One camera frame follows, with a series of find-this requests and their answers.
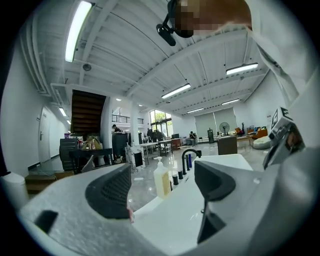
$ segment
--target soap dispenser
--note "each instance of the soap dispenser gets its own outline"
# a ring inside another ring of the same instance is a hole
[[[156,193],[158,197],[165,199],[171,192],[169,171],[167,168],[164,167],[164,164],[161,162],[161,156],[156,157],[155,159],[159,161],[157,168],[153,172]]]

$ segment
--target electric fan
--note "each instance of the electric fan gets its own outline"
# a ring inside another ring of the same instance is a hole
[[[228,135],[228,132],[230,130],[230,126],[227,122],[222,122],[219,126],[219,129],[224,135]]]

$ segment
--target faucet spout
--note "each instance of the faucet spout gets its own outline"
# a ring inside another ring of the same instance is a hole
[[[196,150],[194,150],[194,149],[192,149],[192,148],[185,150],[185,151],[182,153],[182,172],[183,172],[183,173],[186,173],[185,154],[186,154],[187,152],[194,152],[197,157],[201,158],[201,154],[200,154],[198,151],[196,151]]]

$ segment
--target white door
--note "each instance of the white door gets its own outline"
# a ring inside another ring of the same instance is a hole
[[[39,160],[41,163],[50,160],[50,124],[49,111],[42,109],[39,129]]]

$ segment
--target black railing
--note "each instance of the black railing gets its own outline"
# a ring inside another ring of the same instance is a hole
[[[113,114],[111,117],[112,117],[112,123],[125,123],[125,124],[129,124],[130,123],[130,117],[129,116],[122,116],[122,115]],[[138,118],[138,124],[139,125],[143,125],[144,124],[143,118]]]

